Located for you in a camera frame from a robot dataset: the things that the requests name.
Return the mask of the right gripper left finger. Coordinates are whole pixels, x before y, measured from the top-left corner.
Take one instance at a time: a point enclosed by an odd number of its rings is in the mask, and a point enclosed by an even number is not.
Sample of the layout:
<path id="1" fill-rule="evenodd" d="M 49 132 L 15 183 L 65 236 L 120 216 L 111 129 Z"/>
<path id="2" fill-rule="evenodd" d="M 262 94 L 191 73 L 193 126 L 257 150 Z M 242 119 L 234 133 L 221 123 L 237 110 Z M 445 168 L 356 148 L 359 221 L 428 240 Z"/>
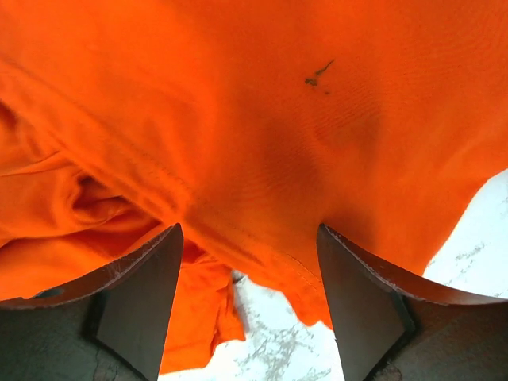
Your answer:
<path id="1" fill-rule="evenodd" d="M 1 303 L 3 380 L 156 380 L 183 253 L 174 225 L 127 256 Z"/>

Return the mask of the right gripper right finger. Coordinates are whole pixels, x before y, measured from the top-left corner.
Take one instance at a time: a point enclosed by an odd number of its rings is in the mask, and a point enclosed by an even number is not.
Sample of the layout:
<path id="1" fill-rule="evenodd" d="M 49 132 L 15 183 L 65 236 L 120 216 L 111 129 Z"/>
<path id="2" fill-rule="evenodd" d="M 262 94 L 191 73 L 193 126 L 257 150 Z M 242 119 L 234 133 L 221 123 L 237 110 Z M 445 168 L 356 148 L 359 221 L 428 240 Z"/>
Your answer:
<path id="1" fill-rule="evenodd" d="M 326 225 L 317 254 L 345 379 L 506 379 L 505 299 L 424 279 Z"/>

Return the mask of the orange t shirt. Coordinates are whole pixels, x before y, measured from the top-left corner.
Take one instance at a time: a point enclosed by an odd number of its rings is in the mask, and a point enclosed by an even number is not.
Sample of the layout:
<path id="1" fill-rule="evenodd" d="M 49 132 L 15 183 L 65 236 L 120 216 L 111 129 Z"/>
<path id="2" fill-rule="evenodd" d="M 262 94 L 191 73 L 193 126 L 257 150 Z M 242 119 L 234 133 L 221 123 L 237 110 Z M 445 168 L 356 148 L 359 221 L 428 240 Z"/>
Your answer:
<path id="1" fill-rule="evenodd" d="M 178 223 L 165 373 L 244 338 L 232 270 L 329 324 L 319 225 L 420 275 L 506 167 L 504 1 L 1 4 L 1 297 Z"/>

